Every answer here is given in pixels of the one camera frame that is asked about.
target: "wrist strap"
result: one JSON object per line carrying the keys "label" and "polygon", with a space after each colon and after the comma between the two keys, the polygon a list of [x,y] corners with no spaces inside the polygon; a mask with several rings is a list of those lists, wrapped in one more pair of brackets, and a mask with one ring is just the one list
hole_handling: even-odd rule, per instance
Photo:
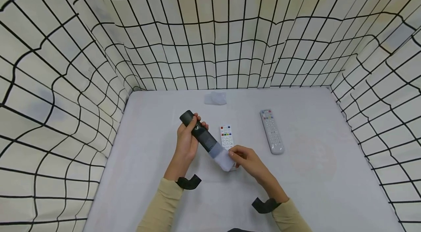
{"label": "wrist strap", "polygon": [[275,199],[269,198],[266,202],[262,202],[259,198],[256,198],[251,204],[254,209],[260,214],[267,214],[275,210],[281,203],[277,203]]}
{"label": "wrist strap", "polygon": [[185,177],[179,177],[176,183],[185,190],[194,190],[200,182],[202,182],[202,179],[195,174],[190,180],[187,180]]}

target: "beige sleeve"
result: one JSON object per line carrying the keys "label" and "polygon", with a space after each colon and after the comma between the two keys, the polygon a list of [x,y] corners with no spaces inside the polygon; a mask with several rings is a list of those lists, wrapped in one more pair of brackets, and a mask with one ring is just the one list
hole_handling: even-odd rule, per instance
{"label": "beige sleeve", "polygon": [[136,232],[169,232],[182,193],[183,189],[176,182],[161,179],[158,191],[150,202]]}
{"label": "beige sleeve", "polygon": [[311,232],[291,199],[273,210],[272,216],[282,232]]}

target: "remote control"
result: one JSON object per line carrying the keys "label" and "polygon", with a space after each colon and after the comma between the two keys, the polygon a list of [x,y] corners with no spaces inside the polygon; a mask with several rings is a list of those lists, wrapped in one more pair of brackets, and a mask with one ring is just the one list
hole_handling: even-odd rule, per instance
{"label": "remote control", "polygon": [[229,150],[234,147],[234,141],[232,139],[232,131],[230,125],[222,125],[219,127],[221,132],[221,144],[225,150]]}
{"label": "remote control", "polygon": [[282,154],[285,149],[282,143],[281,136],[278,132],[278,127],[271,109],[261,110],[260,116],[262,118],[263,127],[268,138],[270,152],[274,155]]}

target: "grid pattern wall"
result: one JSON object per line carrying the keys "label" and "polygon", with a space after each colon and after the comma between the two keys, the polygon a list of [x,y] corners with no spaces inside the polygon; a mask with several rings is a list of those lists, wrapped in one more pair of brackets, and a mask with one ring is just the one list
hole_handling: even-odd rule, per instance
{"label": "grid pattern wall", "polygon": [[0,231],[83,230],[132,91],[72,2],[0,0]]}
{"label": "grid pattern wall", "polygon": [[0,0],[1,230],[83,229],[133,90],[332,86],[419,231],[420,5]]}

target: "person's right hand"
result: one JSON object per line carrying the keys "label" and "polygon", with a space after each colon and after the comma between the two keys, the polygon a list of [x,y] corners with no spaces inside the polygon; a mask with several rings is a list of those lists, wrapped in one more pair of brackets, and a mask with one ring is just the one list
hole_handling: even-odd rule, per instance
{"label": "person's right hand", "polygon": [[230,149],[229,155],[235,161],[235,167],[243,166],[244,170],[253,176],[268,193],[269,198],[274,198],[278,203],[287,202],[288,196],[279,185],[276,178],[260,160],[253,149],[236,145]]}
{"label": "person's right hand", "polygon": [[230,149],[229,155],[235,161],[236,168],[243,166],[244,170],[253,176],[258,183],[272,176],[253,149],[236,145]]}

